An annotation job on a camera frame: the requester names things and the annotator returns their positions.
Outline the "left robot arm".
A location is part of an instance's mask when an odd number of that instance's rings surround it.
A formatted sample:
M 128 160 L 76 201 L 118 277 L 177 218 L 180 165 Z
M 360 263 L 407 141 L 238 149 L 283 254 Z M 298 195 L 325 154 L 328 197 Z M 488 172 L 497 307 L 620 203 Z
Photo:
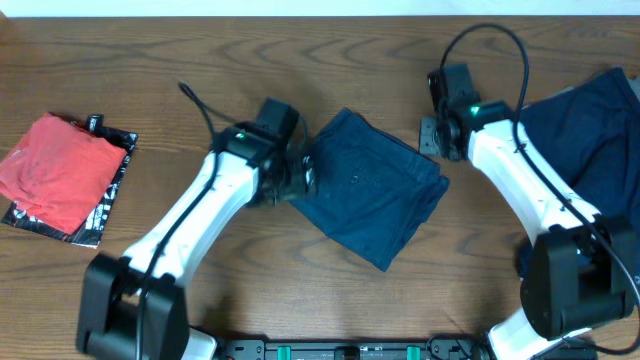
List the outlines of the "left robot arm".
M 310 155 L 286 134 L 231 127 L 217 134 L 189 188 L 143 238 L 100 253 L 82 288 L 76 348 L 95 359 L 211 359 L 217 340 L 190 325 L 186 290 L 243 207 L 316 191 Z

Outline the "navy blue shorts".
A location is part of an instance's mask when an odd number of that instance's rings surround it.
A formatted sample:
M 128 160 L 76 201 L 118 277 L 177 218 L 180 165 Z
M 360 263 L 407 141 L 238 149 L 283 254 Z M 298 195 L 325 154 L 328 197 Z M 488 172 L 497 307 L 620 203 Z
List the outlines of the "navy blue shorts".
M 449 187 L 436 162 L 342 109 L 315 137 L 318 194 L 292 205 L 328 238 L 381 271 Z

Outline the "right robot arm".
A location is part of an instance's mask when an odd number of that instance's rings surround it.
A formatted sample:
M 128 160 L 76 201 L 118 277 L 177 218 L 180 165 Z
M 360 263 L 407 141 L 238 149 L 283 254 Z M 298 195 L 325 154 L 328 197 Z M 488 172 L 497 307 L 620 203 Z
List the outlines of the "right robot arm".
M 521 306 L 489 330 L 484 353 L 540 359 L 561 348 L 605 352 L 582 336 L 639 310 L 631 225 L 575 193 L 506 103 L 443 98 L 434 105 L 434 116 L 422 120 L 421 153 L 467 161 L 483 173 L 521 222 L 532 250 Z

